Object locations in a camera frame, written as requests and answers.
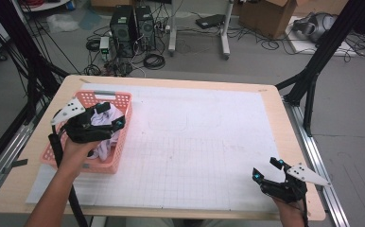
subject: computer tower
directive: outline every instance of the computer tower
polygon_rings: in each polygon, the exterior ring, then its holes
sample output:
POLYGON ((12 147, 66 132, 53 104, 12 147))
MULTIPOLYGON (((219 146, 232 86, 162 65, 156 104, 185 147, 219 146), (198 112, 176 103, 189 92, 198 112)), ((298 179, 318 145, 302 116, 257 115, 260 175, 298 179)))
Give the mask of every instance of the computer tower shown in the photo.
POLYGON ((110 29, 117 56, 133 57, 133 44, 137 40, 137 33, 132 6, 115 6, 110 29))
POLYGON ((156 49, 155 29, 152 12, 149 6, 135 8, 138 39, 142 50, 156 49))

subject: cardboard box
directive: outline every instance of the cardboard box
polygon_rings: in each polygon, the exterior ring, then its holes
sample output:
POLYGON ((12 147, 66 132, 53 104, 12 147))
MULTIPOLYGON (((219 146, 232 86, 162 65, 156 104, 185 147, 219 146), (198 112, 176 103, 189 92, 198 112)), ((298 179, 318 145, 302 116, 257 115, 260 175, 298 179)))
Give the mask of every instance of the cardboard box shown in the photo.
POLYGON ((239 16, 241 14, 242 4, 238 3, 239 0, 234 0, 232 15, 239 16))
POLYGON ((307 0, 262 0, 244 3, 239 24, 259 34, 277 39, 283 35, 294 10, 307 0))
POLYGON ((295 9, 294 15, 305 17, 309 12, 327 12, 339 15, 348 0, 312 0, 295 9))

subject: pink plastic basket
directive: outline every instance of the pink plastic basket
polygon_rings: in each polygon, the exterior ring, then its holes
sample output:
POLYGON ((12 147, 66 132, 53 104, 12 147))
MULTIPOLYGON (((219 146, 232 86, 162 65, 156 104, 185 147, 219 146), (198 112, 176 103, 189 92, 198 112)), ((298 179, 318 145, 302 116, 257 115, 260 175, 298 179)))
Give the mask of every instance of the pink plastic basket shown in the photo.
MULTIPOLYGON (((127 136, 127 130, 130 124, 130 117, 132 115, 131 106, 131 94, 121 92, 99 92, 99 91, 88 91, 81 90, 75 93, 75 97, 87 108, 96 105, 98 102, 108 101, 111 102, 118 110, 124 113, 126 116, 126 125, 124 129, 120 131, 118 136, 117 144, 112 147, 111 154, 104 161, 96 158, 93 160, 87 159, 83 165, 83 172, 96 172, 96 173, 111 173, 114 174, 117 171, 118 163, 120 162, 121 152, 123 151, 124 142, 127 136)), ((64 147, 65 140, 67 138, 66 133, 61 137, 61 144, 64 147)), ((55 156, 53 154, 50 143, 46 146, 45 150, 41 155, 41 162, 49 164, 54 168, 57 168, 55 156)))

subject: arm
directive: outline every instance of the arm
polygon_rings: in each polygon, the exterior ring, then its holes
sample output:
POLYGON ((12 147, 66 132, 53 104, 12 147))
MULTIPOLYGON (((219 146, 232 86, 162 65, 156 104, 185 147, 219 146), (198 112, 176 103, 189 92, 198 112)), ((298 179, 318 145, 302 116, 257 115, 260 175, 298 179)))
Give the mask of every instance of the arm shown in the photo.
POLYGON ((283 227, 304 227, 303 212, 301 209, 296 208, 296 203, 291 203, 291 205, 276 200, 275 198, 273 198, 273 201, 279 209, 280 220, 283 227))
POLYGON ((26 222, 30 226, 61 226, 65 204, 74 179, 88 152, 99 142, 77 144, 67 139, 61 165, 26 222))

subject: human hand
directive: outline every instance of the human hand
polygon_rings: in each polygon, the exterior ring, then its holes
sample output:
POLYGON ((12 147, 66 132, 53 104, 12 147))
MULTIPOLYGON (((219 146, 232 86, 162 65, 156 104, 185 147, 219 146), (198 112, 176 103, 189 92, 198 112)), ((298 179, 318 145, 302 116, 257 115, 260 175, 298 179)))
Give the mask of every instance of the human hand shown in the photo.
POLYGON ((88 152, 99 143, 100 141, 79 144, 67 138, 58 172, 74 180, 79 175, 88 152))
POLYGON ((280 220, 284 227, 303 227, 303 201, 285 203, 273 198, 280 213, 280 220))

